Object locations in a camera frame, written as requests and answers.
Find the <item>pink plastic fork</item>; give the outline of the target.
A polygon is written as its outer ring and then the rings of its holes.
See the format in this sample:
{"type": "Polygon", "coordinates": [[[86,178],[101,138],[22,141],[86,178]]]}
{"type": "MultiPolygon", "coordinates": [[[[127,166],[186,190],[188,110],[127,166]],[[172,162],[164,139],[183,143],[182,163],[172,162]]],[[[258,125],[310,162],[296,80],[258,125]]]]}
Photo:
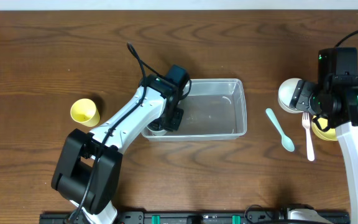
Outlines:
{"type": "Polygon", "coordinates": [[[303,112],[303,114],[302,114],[302,126],[304,127],[305,133],[306,133],[306,155],[307,155],[307,159],[309,161],[314,161],[315,160],[315,154],[314,154],[314,148],[313,148],[311,132],[310,132],[311,122],[310,122],[309,113],[307,113],[307,112],[303,112]]]}

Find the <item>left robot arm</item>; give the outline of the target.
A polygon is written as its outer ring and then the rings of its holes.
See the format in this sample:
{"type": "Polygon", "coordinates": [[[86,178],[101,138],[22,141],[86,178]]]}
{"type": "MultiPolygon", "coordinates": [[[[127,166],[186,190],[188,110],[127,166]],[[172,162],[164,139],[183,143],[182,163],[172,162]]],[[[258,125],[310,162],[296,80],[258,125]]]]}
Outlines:
{"type": "Polygon", "coordinates": [[[65,139],[52,177],[52,188],[76,205],[65,223],[113,223],[115,194],[124,152],[145,128],[178,130],[183,110],[178,103],[191,86],[187,73],[149,75],[133,98],[104,124],[84,133],[74,129],[65,139]]]}

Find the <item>white bowl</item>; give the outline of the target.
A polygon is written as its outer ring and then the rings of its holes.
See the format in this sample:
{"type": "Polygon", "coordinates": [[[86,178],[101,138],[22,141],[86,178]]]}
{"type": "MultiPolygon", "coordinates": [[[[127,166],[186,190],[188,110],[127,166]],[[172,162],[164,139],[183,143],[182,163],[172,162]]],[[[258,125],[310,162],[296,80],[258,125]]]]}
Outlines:
{"type": "Polygon", "coordinates": [[[290,78],[285,80],[278,89],[278,104],[288,113],[301,113],[298,109],[290,108],[291,98],[295,92],[295,87],[300,78],[290,78]]]}

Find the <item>yellow bowl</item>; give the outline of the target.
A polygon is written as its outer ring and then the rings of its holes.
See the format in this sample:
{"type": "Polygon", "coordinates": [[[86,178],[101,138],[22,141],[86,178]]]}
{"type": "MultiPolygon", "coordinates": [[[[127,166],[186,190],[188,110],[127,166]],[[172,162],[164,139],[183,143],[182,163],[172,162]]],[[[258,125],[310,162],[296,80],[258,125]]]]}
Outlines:
{"type": "MultiPolygon", "coordinates": [[[[320,124],[322,129],[324,129],[328,126],[328,121],[325,118],[319,118],[318,123],[320,124]]],[[[313,121],[311,122],[311,128],[312,128],[313,133],[318,138],[325,140],[325,141],[337,141],[335,129],[329,129],[328,131],[323,132],[322,130],[320,130],[317,127],[316,123],[314,123],[313,121]]]]}

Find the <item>mint green spoon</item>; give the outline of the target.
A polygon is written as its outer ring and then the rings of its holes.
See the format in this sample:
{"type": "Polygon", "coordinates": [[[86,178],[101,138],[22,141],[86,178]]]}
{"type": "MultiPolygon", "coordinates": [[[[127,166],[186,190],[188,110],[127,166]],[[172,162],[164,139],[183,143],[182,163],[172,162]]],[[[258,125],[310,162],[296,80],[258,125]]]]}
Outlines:
{"type": "Polygon", "coordinates": [[[295,151],[295,145],[294,145],[293,141],[284,133],[284,131],[283,131],[280,123],[278,122],[278,119],[277,119],[275,113],[273,112],[273,110],[271,108],[267,108],[265,110],[265,113],[268,116],[268,118],[271,120],[272,124],[277,129],[278,133],[280,134],[282,146],[287,151],[294,152],[295,151]]]}

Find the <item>yellow cup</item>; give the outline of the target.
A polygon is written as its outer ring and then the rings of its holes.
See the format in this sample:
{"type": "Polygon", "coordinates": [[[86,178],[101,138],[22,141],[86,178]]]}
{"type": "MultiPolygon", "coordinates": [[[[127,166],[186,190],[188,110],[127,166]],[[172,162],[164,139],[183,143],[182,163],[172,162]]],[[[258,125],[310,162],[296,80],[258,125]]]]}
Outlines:
{"type": "Polygon", "coordinates": [[[74,102],[70,109],[72,120],[87,127],[94,127],[100,121],[99,111],[94,101],[82,98],[74,102]]]}

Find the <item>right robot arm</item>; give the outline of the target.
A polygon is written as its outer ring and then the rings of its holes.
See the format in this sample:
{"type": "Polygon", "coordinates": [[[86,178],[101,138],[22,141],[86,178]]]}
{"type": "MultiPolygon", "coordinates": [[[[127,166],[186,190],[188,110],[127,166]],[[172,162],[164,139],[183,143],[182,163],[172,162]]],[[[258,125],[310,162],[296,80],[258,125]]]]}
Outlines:
{"type": "Polygon", "coordinates": [[[351,223],[358,223],[358,69],[354,47],[318,52],[318,82],[300,80],[289,106],[324,118],[334,129],[344,158],[351,201],[351,223]]]}

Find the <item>pale grey cup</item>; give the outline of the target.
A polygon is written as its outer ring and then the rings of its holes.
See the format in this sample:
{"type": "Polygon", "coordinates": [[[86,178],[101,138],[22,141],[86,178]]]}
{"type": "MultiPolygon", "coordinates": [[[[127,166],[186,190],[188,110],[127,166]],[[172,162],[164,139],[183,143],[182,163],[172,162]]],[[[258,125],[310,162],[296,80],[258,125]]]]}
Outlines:
{"type": "Polygon", "coordinates": [[[149,124],[147,129],[151,132],[153,136],[163,136],[167,134],[167,130],[161,128],[159,125],[149,124]]]}

